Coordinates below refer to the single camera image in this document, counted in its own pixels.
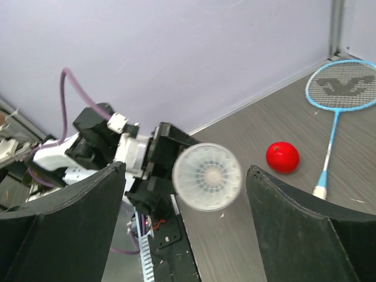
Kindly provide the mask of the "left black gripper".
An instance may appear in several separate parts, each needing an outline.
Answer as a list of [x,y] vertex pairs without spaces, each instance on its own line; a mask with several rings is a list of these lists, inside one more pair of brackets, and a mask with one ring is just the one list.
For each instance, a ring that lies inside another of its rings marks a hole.
[[167,217],[172,209],[173,166],[180,154],[200,142],[171,123],[161,122],[147,143],[143,174],[136,177],[125,196],[140,214]]

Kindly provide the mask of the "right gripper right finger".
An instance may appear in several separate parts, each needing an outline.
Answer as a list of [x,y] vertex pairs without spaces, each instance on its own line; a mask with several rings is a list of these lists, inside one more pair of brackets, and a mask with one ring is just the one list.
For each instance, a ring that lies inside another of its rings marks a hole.
[[321,200],[256,165],[246,190],[267,281],[375,281],[375,215]]

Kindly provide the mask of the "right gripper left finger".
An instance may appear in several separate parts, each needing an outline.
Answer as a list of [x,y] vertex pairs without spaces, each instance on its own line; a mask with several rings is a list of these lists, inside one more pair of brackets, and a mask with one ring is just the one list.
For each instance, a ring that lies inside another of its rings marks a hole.
[[1,213],[2,281],[101,281],[122,194],[115,162],[88,178]]

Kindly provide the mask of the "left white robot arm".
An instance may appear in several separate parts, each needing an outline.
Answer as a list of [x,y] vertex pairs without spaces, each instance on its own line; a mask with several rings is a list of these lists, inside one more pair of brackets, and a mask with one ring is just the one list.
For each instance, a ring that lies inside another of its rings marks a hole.
[[198,144],[196,139],[166,122],[159,123],[151,137],[141,136],[137,123],[129,123],[105,103],[84,108],[73,126],[76,134],[62,140],[2,137],[1,167],[20,162],[42,186],[58,190],[122,162],[133,177],[124,193],[127,203],[145,216],[167,217],[176,193],[173,166],[185,149]]

